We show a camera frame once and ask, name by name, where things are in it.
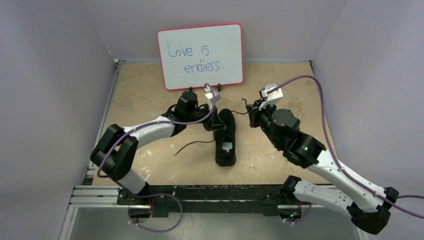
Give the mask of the black shoe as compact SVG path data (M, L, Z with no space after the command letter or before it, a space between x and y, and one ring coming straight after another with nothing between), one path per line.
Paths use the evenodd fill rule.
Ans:
M215 162L220 167L231 167L236 163L236 121L230 109L224 108L219 118L226 129L214 131Z

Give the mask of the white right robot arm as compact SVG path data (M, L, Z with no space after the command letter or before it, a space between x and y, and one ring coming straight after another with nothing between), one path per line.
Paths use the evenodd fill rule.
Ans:
M381 187L358 175L333 158L325 145L300 130L300 120L289 109L275 105L261 108L262 100L246 105L249 125L261 128L277 151L292 164L321 176L336 189L319 187L290 175L281 187L280 196L288 204L296 200L321 205L350 217L359 229L379 234L391 217L391 205L399 191Z

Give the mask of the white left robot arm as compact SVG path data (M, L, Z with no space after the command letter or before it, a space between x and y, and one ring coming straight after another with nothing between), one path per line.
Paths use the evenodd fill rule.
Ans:
M140 148L160 139L174 137L188 125L201 124L206 131L226 129L215 106L219 94L209 92L205 96L209 102L200 105L194 92L185 91L177 103L154 120L130 127L110 125L89 157L98 168L98 177L109 178L125 188L136 204L146 203L150 185L133 169Z

